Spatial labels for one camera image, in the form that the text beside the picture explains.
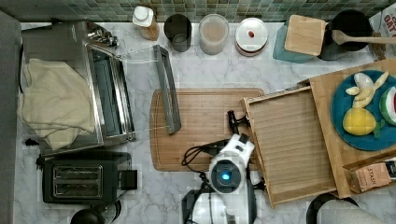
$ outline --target green tile backsplash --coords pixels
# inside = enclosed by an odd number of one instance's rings
[[[132,21],[137,6],[154,10],[157,21],[165,21],[178,13],[199,22],[211,13],[224,16],[229,22],[249,17],[263,21],[285,21],[298,14],[331,20],[338,12],[356,9],[367,16],[394,2],[393,0],[61,0],[79,19],[93,21]]]

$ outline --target bottle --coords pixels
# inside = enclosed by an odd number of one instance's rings
[[[152,41],[158,39],[160,27],[154,20],[154,12],[148,7],[136,7],[134,9],[134,17],[132,22],[139,28],[140,34]]]

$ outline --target wooden cutting board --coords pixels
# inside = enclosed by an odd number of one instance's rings
[[[241,99],[262,95],[263,90],[254,88],[178,89],[177,102],[182,127],[169,135],[161,92],[156,90],[150,109],[150,147],[155,169],[188,171],[187,167],[181,165],[184,153],[191,147],[230,138],[232,132],[227,111],[233,110],[236,118],[241,119],[245,115]],[[239,132],[248,134],[246,125],[240,125]],[[207,169],[210,159],[209,155],[201,153],[191,163],[191,167],[195,170]]]

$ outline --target white jar with red lid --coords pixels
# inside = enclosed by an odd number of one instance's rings
[[[235,48],[244,56],[258,55],[265,47],[268,30],[264,22],[257,18],[248,18],[239,24],[235,33]]]

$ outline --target jar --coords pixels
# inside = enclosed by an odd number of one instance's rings
[[[268,31],[264,22],[256,18],[248,18],[239,24],[235,33],[235,48],[244,56],[255,56],[262,52],[268,39]]]
[[[132,22],[139,28],[140,34],[152,41],[158,39],[160,27],[154,20],[154,12],[148,7],[136,7]]]
[[[224,17],[218,14],[205,16],[199,24],[201,50],[208,55],[219,54],[224,49],[229,30]]]

